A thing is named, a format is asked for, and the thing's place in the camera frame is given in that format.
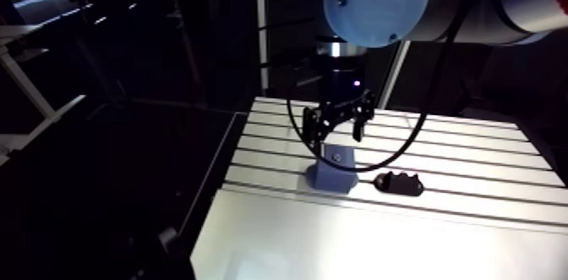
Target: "metal workbench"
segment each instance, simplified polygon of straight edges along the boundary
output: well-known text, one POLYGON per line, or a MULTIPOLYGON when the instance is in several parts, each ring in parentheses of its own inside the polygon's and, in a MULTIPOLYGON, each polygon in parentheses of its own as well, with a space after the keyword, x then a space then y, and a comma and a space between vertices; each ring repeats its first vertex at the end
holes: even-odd
MULTIPOLYGON (((300 122, 313 103, 293 105, 300 122)), ((351 124, 327 142, 356 146, 359 166, 379 162, 417 119, 377 110, 362 143, 351 124)), ((197 279, 568 278, 568 189, 514 124, 429 116, 380 171, 418 173, 420 197, 370 183, 319 192, 302 176, 313 163, 285 102, 257 98, 191 256, 197 279)))

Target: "black plastic part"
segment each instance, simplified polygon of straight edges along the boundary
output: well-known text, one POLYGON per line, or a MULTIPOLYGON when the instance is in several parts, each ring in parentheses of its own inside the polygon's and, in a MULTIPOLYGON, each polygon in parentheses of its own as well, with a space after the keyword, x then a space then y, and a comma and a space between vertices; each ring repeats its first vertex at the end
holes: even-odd
POLYGON ((395 175, 393 172, 377 175, 373 181, 374 187, 381 192, 420 196, 424 192, 424 185, 418 179, 418 175, 408 176, 406 173, 395 175))

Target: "black object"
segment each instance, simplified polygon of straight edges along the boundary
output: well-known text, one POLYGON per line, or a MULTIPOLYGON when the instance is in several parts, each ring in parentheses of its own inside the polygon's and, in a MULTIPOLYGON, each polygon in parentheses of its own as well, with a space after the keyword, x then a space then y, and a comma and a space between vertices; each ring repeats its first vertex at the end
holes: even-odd
POLYGON ((418 179, 418 174, 408 176, 404 172, 398 175, 393 172, 379 174, 373 185, 381 192, 390 194, 420 196, 424 192, 424 185, 418 179))
POLYGON ((361 142, 364 125, 374 117, 377 95, 365 90, 349 102, 324 102, 316 108, 305 107, 302 117, 302 139, 318 149, 333 129, 350 119, 354 120, 353 139, 361 142))
POLYGON ((364 125, 374 117, 377 95, 365 89, 365 56, 333 58, 315 56, 312 67, 319 74, 319 105, 306 107, 302 118, 302 139, 316 151, 333 129, 353 120, 353 139, 360 142, 364 125))

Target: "black cable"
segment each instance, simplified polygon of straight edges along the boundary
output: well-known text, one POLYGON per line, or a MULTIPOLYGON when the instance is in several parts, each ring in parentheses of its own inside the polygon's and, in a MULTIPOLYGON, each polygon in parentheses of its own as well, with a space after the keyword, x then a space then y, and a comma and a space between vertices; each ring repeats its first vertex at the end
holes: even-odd
POLYGON ((424 122, 426 121, 426 117, 428 117, 430 105, 434 101, 436 91, 438 90, 438 84, 440 83, 441 72, 444 68, 445 61, 447 60, 448 55, 450 54, 451 45, 454 43, 454 40, 456 39, 457 33, 460 31, 460 28, 462 27, 462 24, 467 17, 467 13, 469 12, 469 8, 473 5, 473 2, 475 2, 475 1, 477 1, 477 0, 461 0, 460 1, 460 6, 458 7, 457 12, 456 12, 456 17, 451 21, 450 27, 448 28, 447 39, 445 40, 445 42, 442 46, 442 50, 440 51, 440 55, 438 56, 438 59, 436 60, 436 64, 434 66, 434 72, 432 74, 432 79, 430 80, 428 92, 427 92, 427 95, 424 99, 423 105, 421 106, 421 109, 420 109, 420 117, 418 118, 418 121, 416 122, 416 126, 412 130, 412 133, 410 134, 410 136, 408 136, 407 140, 404 142, 404 144, 401 146, 401 148, 398 151, 393 153, 390 157, 385 159, 383 162, 380 162, 378 164, 374 164, 374 165, 371 165, 371 166, 368 166, 368 167, 344 167, 344 166, 338 165, 338 164, 336 164, 332 161, 327 160, 325 157, 321 156, 312 146, 310 146, 303 139, 302 134, 300 133, 300 130, 298 128, 298 125, 296 124, 296 120, 294 119, 294 116, 292 114, 292 105, 290 103, 290 100, 291 100, 292 95, 293 95, 293 91, 298 87, 298 84, 294 83, 290 87, 288 94, 287 94, 287 99, 286 99, 288 117, 290 118, 290 122, 292 122, 292 126, 293 126, 294 130, 296 131, 296 134, 299 136, 300 140, 304 143, 304 145, 308 148, 308 150, 310 152, 312 152, 312 154, 319 161, 322 161, 323 163, 325 163, 325 164, 327 164, 327 165, 329 165, 333 168, 336 168, 336 169, 339 169, 339 170, 342 170, 342 171, 346 171, 346 172, 355 172, 355 173, 371 172, 371 171, 380 169, 382 167, 385 167, 385 166, 391 164, 398 157, 400 157, 402 154, 404 154, 404 152, 407 151, 408 147, 414 142, 414 140, 418 136, 418 132, 420 132, 420 130, 422 129, 422 126, 424 125, 424 122))

